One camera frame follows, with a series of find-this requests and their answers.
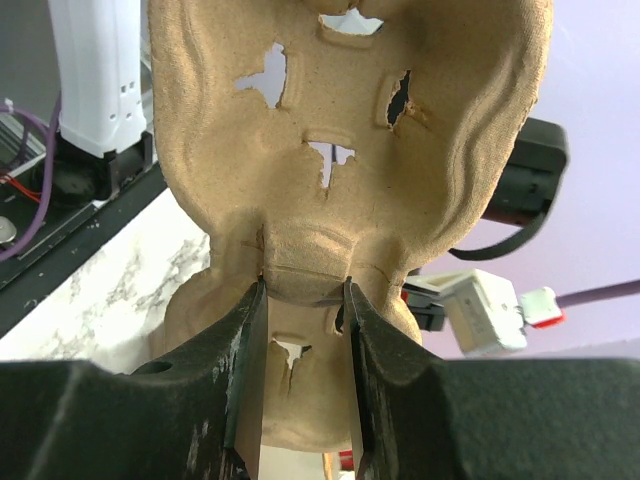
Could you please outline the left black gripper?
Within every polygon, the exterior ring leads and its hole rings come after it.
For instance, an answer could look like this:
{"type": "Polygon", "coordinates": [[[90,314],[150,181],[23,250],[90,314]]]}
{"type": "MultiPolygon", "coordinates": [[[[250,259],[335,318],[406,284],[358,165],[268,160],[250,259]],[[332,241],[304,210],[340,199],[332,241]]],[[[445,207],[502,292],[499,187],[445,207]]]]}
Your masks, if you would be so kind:
{"type": "Polygon", "coordinates": [[[484,220],[516,226],[518,230],[494,245],[472,250],[452,248],[449,253],[459,260],[493,260],[524,246],[544,225],[568,160],[565,129],[555,123],[527,119],[482,215],[484,220]]]}

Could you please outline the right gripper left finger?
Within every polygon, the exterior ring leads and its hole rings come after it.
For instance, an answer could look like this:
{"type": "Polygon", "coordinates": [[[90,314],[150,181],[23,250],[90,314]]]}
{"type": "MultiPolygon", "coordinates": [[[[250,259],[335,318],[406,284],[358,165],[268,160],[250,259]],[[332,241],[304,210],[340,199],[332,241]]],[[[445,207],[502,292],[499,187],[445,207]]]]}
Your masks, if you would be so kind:
{"type": "Polygon", "coordinates": [[[86,360],[1,366],[5,479],[254,479],[267,292],[131,374],[86,360]]]}

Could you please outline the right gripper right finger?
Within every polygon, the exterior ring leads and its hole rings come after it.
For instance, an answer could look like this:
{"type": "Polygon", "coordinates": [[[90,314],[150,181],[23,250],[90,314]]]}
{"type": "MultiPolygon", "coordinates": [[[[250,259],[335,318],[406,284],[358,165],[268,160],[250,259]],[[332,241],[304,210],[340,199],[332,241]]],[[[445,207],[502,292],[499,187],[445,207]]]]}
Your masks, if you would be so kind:
{"type": "Polygon", "coordinates": [[[639,363],[443,360],[344,285],[359,479],[635,479],[639,363]]]}

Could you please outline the single brown pulp carrier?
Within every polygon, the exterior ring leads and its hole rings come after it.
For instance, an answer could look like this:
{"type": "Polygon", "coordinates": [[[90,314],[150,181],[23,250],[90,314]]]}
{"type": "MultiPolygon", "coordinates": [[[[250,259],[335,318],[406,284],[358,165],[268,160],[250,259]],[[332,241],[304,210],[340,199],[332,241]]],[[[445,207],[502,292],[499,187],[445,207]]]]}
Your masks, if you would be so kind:
{"type": "Polygon", "coordinates": [[[343,284],[414,343],[407,274],[484,213],[537,101],[548,1],[152,1],[156,151],[210,238],[156,353],[258,279],[269,345],[262,441],[350,446],[343,284]]]}

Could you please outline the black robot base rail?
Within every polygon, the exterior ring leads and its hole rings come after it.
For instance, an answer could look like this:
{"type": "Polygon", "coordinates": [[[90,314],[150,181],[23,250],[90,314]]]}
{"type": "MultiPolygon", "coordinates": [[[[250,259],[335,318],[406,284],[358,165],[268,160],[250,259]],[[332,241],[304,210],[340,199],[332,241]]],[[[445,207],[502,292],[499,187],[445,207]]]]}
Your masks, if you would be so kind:
{"type": "Polygon", "coordinates": [[[43,224],[1,264],[1,332],[7,334],[166,188],[153,136],[94,158],[59,139],[43,224]]]}

